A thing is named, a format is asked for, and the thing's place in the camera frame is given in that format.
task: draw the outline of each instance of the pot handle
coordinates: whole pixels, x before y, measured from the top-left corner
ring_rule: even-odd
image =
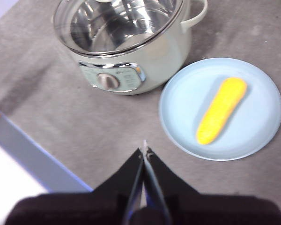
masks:
[[[202,2],[204,4],[204,7],[203,7],[202,11],[198,15],[196,15],[194,18],[181,22],[181,27],[182,27],[183,33],[185,33],[187,31],[187,29],[191,28],[192,26],[194,26],[198,22],[200,22],[207,13],[207,8],[208,8],[207,0],[193,0],[193,1]]]

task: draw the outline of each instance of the glass lid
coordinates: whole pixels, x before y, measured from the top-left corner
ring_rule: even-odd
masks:
[[[53,23],[63,44],[89,55],[127,51],[165,29],[182,4],[182,0],[102,1],[108,0],[60,2]]]

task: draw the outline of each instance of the blue edge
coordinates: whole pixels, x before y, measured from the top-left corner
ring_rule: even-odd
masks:
[[[49,193],[93,189],[0,113],[0,146]]]

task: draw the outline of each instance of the gray carpet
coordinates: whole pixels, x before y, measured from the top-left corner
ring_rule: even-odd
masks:
[[[127,97],[88,85],[54,35],[57,3],[20,0],[0,19],[0,110],[15,124],[93,188],[146,138],[200,192],[256,195],[281,208],[281,127],[266,147],[241,160],[213,162],[183,152],[159,122],[162,87]],[[209,5],[193,28],[185,64],[202,57],[245,60],[264,70],[281,93],[281,0]]]

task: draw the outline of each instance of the light blue plate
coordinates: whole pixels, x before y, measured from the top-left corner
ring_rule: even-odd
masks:
[[[245,80],[247,92],[217,139],[200,145],[197,127],[228,77]],[[182,150],[209,160],[234,160],[257,152],[274,137],[281,123],[281,96],[271,78],[252,64],[212,58],[185,67],[167,83],[159,114],[166,134]]]

